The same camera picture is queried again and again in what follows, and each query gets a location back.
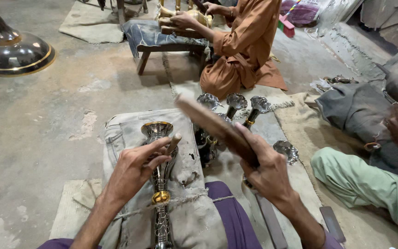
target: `broom handle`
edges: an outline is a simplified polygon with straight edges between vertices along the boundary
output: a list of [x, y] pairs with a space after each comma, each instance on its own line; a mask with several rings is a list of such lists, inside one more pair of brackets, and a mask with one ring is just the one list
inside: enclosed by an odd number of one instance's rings
[[285, 14], [285, 18], [284, 21], [288, 18], [288, 15], [290, 15], [291, 11], [297, 6], [297, 4], [300, 3], [300, 0], [297, 0], [297, 2], [293, 5], [293, 7], [291, 7], [291, 9], [288, 11], [287, 14]]

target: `orange kurta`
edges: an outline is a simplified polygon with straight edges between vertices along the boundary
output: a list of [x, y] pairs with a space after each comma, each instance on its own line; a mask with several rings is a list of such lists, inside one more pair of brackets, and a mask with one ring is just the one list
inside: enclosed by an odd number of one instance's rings
[[215, 32], [214, 53], [222, 57], [202, 71], [202, 90], [219, 99], [238, 93], [240, 84], [246, 88], [257, 83], [288, 90], [269, 57], [280, 3], [280, 0], [239, 0], [236, 7], [229, 7], [233, 16], [226, 20], [231, 32]]

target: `wooden stick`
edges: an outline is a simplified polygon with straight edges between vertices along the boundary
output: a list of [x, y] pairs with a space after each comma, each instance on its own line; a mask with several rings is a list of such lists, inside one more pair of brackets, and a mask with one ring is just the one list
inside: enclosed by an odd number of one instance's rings
[[205, 109], [196, 101], [187, 99], [182, 94], [177, 96], [174, 103], [185, 115], [190, 117], [191, 121], [225, 143], [231, 152], [239, 155], [251, 166], [259, 166], [257, 156], [246, 139], [221, 117]]
[[176, 145], [179, 143], [179, 141], [182, 139], [182, 135], [180, 133], [176, 133], [173, 135], [173, 138], [169, 144], [169, 147], [165, 151], [165, 155], [168, 156], [171, 154], [171, 152], [176, 148]]

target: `broom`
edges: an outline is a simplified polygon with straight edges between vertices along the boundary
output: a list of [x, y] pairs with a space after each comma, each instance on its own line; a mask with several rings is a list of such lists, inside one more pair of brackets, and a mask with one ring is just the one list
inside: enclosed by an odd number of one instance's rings
[[291, 11], [299, 4], [300, 0], [297, 0], [297, 2], [291, 7], [291, 9], [288, 11], [287, 14], [284, 16], [279, 15], [279, 24], [277, 27], [284, 32], [284, 34], [291, 38], [294, 37], [295, 32], [294, 32], [294, 25], [291, 24], [290, 22], [287, 21], [288, 15], [291, 13]]

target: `green pants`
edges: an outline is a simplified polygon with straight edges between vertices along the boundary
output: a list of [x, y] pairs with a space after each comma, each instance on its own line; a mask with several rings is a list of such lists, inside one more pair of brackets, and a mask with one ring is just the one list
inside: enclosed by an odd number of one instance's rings
[[398, 175], [328, 147], [314, 154], [311, 166], [316, 178], [346, 206], [386, 208], [398, 225]]

